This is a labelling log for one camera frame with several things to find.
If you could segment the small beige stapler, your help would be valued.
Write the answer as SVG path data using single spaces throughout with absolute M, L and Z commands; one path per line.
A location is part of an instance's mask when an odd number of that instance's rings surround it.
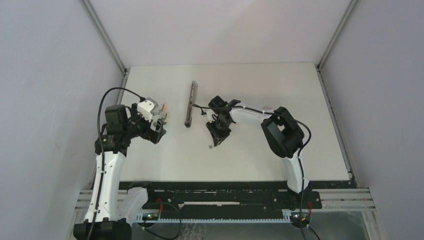
M 161 112 L 161 113 L 158 115 L 158 120 L 159 120 L 159 121 L 163 121 L 163 122 L 165 122 L 165 121 L 166 121 L 166 119 L 167 119 L 167 116 L 168 116 L 168 114 L 167 114 L 166 112 Z

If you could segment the small pink white stapler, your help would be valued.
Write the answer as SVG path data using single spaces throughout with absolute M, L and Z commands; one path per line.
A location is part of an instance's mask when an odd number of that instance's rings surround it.
M 160 113 L 167 113 L 167 109 L 168 109 L 168 105 L 166 103 L 164 103 L 161 107 L 161 109 L 159 110 L 159 114 Z

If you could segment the grey black long stapler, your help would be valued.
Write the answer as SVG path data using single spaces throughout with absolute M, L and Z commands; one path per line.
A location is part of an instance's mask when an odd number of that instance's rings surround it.
M 186 118 L 185 118 L 185 122 L 184 122 L 184 126 L 186 128 L 190 128 L 191 125 L 192 125 L 193 105 L 196 102 L 197 91 L 198 91 L 198 83 L 196 81 L 193 81 L 191 83 L 190 95 L 189 95 L 187 111 L 186 111 Z

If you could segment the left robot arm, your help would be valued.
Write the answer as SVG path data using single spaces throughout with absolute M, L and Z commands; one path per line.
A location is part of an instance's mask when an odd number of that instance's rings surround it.
M 157 200 L 154 192 L 136 187 L 118 205 L 118 191 L 132 139 L 157 144 L 166 134 L 164 109 L 154 100 L 146 99 L 131 107 L 109 106 L 104 116 L 105 124 L 95 141 L 96 174 L 90 205 L 83 222 L 73 228 L 77 240 L 130 240 L 132 224 L 141 207 L 149 209 Z

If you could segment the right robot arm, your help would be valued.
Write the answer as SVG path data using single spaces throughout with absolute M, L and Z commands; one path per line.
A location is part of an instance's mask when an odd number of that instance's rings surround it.
M 309 187 L 304 169 L 301 166 L 301 151 L 306 143 L 300 121 L 293 118 L 285 107 L 270 112 L 247 107 L 240 100 L 230 102 L 215 96 L 205 108 L 208 129 L 213 146 L 219 146 L 230 136 L 231 124 L 250 124 L 260 126 L 271 151 L 283 159 L 287 172 L 287 187 L 291 191 L 289 203 L 295 208 L 302 208 L 309 201 L 305 191 Z

